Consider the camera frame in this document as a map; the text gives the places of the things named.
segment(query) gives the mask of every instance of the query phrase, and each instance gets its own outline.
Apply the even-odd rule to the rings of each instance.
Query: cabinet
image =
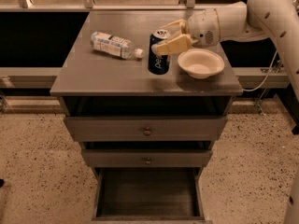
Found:
[[[189,77],[176,55],[165,75],[147,68],[150,31],[194,12],[93,11],[54,82],[65,126],[98,179],[93,223],[209,223],[197,181],[242,89],[220,45],[209,48],[225,62],[214,77]],[[93,51],[95,31],[130,38],[145,57]]]

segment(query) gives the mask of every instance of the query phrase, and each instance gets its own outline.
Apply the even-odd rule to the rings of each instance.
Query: clear plastic bottle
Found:
[[[131,57],[143,58],[143,49],[138,49],[130,40],[114,35],[95,32],[91,37],[91,46],[95,50],[122,57],[123,59],[130,59]]]

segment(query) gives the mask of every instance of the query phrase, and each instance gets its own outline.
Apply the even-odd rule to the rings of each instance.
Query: bowl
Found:
[[[208,49],[189,49],[181,53],[178,65],[193,78],[208,78],[224,69],[223,58]]]

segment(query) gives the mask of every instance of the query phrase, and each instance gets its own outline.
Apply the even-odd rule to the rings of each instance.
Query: speckled floor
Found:
[[[278,98],[235,102],[199,185],[214,224],[281,223],[299,164],[299,136]],[[96,180],[62,114],[0,115],[0,223],[82,224]]]

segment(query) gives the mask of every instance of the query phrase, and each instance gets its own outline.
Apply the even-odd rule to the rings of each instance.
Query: white cable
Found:
[[[277,57],[277,54],[278,54],[278,52],[275,51],[275,54],[274,54],[273,59],[272,59],[272,62],[271,62],[271,64],[270,64],[270,66],[269,66],[269,70],[268,70],[267,74],[265,75],[265,77],[264,77],[262,83],[261,83],[259,86],[257,86],[256,88],[253,88],[253,89],[250,89],[250,90],[243,89],[243,91],[246,91],[246,92],[252,92],[252,91],[256,91],[256,90],[258,90],[258,89],[260,89],[260,88],[262,87],[262,85],[263,85],[264,82],[268,79],[268,77],[269,77],[269,75],[270,75],[270,73],[271,73],[271,68],[272,68],[272,66],[273,66],[273,63],[274,63],[275,58]]]

